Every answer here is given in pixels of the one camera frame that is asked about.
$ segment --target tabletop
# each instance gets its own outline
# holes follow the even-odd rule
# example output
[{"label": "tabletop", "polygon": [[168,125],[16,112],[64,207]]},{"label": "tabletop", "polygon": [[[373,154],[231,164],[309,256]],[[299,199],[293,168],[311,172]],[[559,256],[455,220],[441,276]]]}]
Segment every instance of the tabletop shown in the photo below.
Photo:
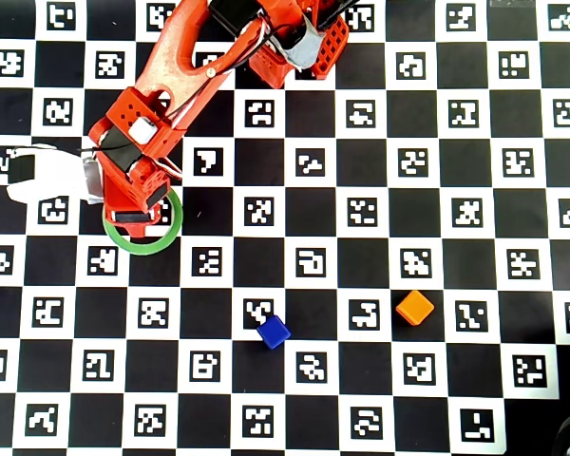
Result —
[{"label": "tabletop", "polygon": [[[175,4],[0,0],[0,456],[546,454],[570,0],[363,0],[327,80],[239,68],[170,156],[184,222],[157,255],[115,247],[101,205],[11,201],[13,147],[94,145]],[[196,65],[232,41],[209,21]]]}]

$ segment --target orange cube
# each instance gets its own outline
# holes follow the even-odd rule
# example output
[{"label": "orange cube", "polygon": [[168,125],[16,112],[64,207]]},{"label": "orange cube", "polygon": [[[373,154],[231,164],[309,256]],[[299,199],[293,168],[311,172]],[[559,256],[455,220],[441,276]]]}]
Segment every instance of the orange cube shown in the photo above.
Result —
[{"label": "orange cube", "polygon": [[396,307],[396,311],[403,316],[410,325],[418,326],[428,315],[433,312],[435,306],[420,292],[414,290],[406,296]]}]

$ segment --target blue cube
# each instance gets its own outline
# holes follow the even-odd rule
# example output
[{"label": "blue cube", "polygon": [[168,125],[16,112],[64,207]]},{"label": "blue cube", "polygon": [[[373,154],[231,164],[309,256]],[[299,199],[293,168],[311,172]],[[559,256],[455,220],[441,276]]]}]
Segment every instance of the blue cube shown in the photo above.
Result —
[{"label": "blue cube", "polygon": [[271,316],[263,325],[260,325],[257,332],[262,336],[264,343],[270,350],[274,350],[292,336],[285,324],[276,315]]}]

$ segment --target green ring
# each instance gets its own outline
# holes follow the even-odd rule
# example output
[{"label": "green ring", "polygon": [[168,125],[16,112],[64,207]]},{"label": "green ring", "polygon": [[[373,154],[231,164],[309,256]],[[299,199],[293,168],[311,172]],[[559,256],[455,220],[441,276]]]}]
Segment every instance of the green ring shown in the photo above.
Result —
[{"label": "green ring", "polygon": [[167,199],[171,203],[171,207],[173,208],[173,223],[171,224],[171,228],[166,235],[161,237],[156,242],[152,242],[151,244],[135,244],[129,240],[126,240],[121,234],[116,230],[116,227],[112,225],[107,219],[105,218],[105,211],[102,211],[102,219],[104,222],[104,229],[105,233],[112,239],[112,241],[118,245],[121,249],[127,251],[131,255],[137,255],[140,257],[147,257],[149,255],[157,254],[158,252],[163,251],[168,246],[170,246],[173,241],[177,238],[178,233],[181,228],[181,224],[183,223],[183,207],[181,206],[180,198],[178,194],[175,193],[175,190],[171,189],[169,194],[167,195]]}]

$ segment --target printed pattern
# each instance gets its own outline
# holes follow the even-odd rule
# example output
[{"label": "printed pattern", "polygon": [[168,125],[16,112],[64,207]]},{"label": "printed pattern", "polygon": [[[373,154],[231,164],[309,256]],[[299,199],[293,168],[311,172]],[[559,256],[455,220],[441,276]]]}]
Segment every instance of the printed pattern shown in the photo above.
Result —
[{"label": "printed pattern", "polygon": [[[363,0],[326,81],[239,68],[171,155],[184,225],[150,257],[110,242],[100,206],[9,200],[7,173],[17,146],[93,145],[178,2],[16,3],[0,456],[551,445],[570,414],[570,0]],[[194,62],[231,42],[209,25]],[[170,223],[164,201],[149,235]],[[393,307],[414,289],[435,310],[412,328]],[[293,336],[267,351],[273,315]]]}]

